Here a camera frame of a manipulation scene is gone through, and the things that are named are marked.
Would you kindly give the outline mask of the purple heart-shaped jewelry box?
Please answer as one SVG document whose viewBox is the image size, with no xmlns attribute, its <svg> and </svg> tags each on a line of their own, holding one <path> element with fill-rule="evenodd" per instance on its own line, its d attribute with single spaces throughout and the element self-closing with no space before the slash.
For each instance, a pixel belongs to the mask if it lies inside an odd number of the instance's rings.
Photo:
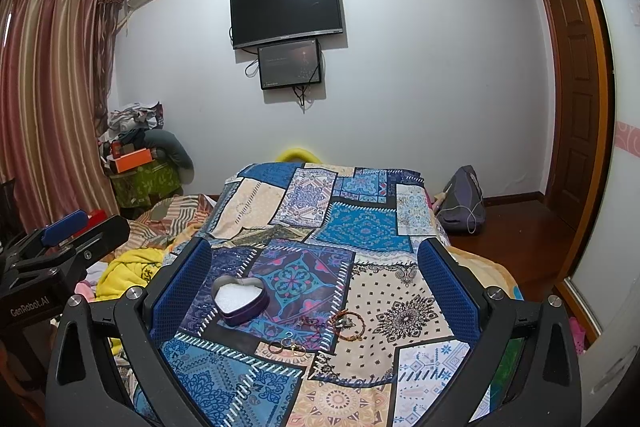
<svg viewBox="0 0 640 427">
<path fill-rule="evenodd" d="M 214 280 L 212 298 L 224 323 L 230 327 L 253 320 L 270 303 L 265 284 L 257 277 L 221 275 Z"/>
</svg>

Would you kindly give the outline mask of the red box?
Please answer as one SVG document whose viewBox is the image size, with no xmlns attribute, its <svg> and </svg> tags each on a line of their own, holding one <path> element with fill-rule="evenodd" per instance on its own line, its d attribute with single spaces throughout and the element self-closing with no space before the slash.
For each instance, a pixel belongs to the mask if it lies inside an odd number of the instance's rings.
<svg viewBox="0 0 640 427">
<path fill-rule="evenodd" d="M 96 227 L 106 219 L 107 219 L 107 214 L 105 210 L 103 209 L 92 210 L 91 212 L 88 213 L 87 224 L 81 230 L 76 232 L 74 236 L 75 237 L 81 236 L 82 234 L 88 232 L 89 230 Z"/>
</svg>

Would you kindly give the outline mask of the yellow cartoon blanket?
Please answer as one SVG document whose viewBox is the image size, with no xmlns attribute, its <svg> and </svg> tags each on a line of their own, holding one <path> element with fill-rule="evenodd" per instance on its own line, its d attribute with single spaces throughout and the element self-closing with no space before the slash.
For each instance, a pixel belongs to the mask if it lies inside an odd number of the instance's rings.
<svg viewBox="0 0 640 427">
<path fill-rule="evenodd" d="M 130 287 L 148 285 L 162 267 L 164 252 L 156 248 L 131 249 L 111 261 L 96 284 L 96 301 L 122 297 Z"/>
</svg>

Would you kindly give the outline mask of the orange box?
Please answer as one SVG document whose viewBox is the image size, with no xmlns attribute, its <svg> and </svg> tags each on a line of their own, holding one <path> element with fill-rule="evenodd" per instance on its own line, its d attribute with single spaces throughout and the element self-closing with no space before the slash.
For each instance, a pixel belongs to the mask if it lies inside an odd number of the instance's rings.
<svg viewBox="0 0 640 427">
<path fill-rule="evenodd" d="M 135 150 L 129 154 L 120 155 L 117 158 L 114 158 L 112 155 L 108 155 L 107 160 L 110 169 L 114 173 L 119 174 L 149 164 L 153 161 L 153 157 L 148 148 L 142 148 L 141 150 Z"/>
</svg>

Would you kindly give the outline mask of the green patterned storage box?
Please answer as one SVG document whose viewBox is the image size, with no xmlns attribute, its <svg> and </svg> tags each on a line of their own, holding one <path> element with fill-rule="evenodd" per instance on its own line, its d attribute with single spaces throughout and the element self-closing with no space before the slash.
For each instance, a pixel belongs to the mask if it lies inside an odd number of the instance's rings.
<svg viewBox="0 0 640 427">
<path fill-rule="evenodd" d="M 149 207 L 181 190 L 177 168 L 168 161 L 149 164 L 110 176 L 116 202 L 120 208 Z"/>
</svg>

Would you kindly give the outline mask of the striped bedsheet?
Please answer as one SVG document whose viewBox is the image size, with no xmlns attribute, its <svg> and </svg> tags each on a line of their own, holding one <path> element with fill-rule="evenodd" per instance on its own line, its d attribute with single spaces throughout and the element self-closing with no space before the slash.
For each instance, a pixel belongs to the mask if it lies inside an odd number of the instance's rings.
<svg viewBox="0 0 640 427">
<path fill-rule="evenodd" d="M 113 251 L 113 256 L 117 258 L 140 248 L 171 251 L 200 231 L 215 205 L 216 202 L 204 194 L 165 198 L 136 220 L 129 221 L 129 239 Z"/>
</svg>

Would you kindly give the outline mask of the pile of clothes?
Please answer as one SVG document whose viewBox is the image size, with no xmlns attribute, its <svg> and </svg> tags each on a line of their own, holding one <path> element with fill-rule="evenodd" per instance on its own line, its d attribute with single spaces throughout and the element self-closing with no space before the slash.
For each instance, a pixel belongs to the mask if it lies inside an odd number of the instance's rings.
<svg viewBox="0 0 640 427">
<path fill-rule="evenodd" d="M 116 172 L 112 147 L 119 144 L 120 155 L 147 148 L 153 159 L 168 160 L 175 166 L 182 184 L 193 181 L 193 160 L 178 138 L 164 129 L 164 108 L 160 102 L 152 105 L 136 102 L 108 113 L 106 129 L 99 134 L 98 144 L 105 171 Z"/>
</svg>

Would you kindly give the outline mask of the grey purple backpack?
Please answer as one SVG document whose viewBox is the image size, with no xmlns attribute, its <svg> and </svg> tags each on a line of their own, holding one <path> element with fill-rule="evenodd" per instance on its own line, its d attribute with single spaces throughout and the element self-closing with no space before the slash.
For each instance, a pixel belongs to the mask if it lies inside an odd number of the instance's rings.
<svg viewBox="0 0 640 427">
<path fill-rule="evenodd" d="M 444 188 L 436 217 L 447 234 L 475 235 L 486 222 L 483 191 L 475 169 L 460 167 Z"/>
</svg>

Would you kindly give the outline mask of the patchwork patterned bed blanket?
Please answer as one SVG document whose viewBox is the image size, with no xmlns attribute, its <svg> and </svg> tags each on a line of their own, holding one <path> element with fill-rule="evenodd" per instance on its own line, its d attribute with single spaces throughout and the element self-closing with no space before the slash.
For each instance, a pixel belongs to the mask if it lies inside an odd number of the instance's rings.
<svg viewBox="0 0 640 427">
<path fill-rule="evenodd" d="M 210 267 L 160 346 L 212 426 L 414 426 L 470 351 L 418 267 L 442 239 L 420 173 L 313 162 L 250 165 L 203 225 Z M 221 275 L 270 303 L 230 327 Z"/>
</svg>

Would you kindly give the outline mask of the red striped curtain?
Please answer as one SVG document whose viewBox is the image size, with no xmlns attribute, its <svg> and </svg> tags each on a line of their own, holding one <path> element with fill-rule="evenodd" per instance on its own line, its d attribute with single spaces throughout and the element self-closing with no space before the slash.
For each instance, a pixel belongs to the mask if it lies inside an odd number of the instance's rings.
<svg viewBox="0 0 640 427">
<path fill-rule="evenodd" d="M 102 167 L 124 0 L 1 0 L 1 178 L 26 229 L 117 212 Z"/>
</svg>

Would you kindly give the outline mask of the brown wooden door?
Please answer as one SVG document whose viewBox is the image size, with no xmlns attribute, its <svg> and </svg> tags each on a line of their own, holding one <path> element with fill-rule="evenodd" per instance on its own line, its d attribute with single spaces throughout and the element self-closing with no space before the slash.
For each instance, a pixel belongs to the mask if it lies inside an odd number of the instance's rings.
<svg viewBox="0 0 640 427">
<path fill-rule="evenodd" d="M 598 0 L 544 0 L 544 8 L 555 81 L 547 202 L 577 230 L 591 218 L 602 184 L 608 40 Z"/>
</svg>

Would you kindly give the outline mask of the small black wall monitor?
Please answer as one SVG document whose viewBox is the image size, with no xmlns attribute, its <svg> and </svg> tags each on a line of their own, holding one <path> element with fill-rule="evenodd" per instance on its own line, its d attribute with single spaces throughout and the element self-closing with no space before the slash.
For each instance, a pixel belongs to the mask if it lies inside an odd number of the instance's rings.
<svg viewBox="0 0 640 427">
<path fill-rule="evenodd" d="M 293 40 L 257 49 L 262 90 L 303 87 L 322 81 L 322 57 L 317 39 Z"/>
</svg>

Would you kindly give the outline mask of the black wall television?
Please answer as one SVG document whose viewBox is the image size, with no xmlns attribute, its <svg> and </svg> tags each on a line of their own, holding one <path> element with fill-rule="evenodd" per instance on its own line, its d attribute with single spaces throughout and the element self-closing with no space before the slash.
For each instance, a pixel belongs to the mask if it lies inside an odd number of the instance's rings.
<svg viewBox="0 0 640 427">
<path fill-rule="evenodd" d="M 341 0 L 229 0 L 235 49 L 344 31 Z"/>
</svg>

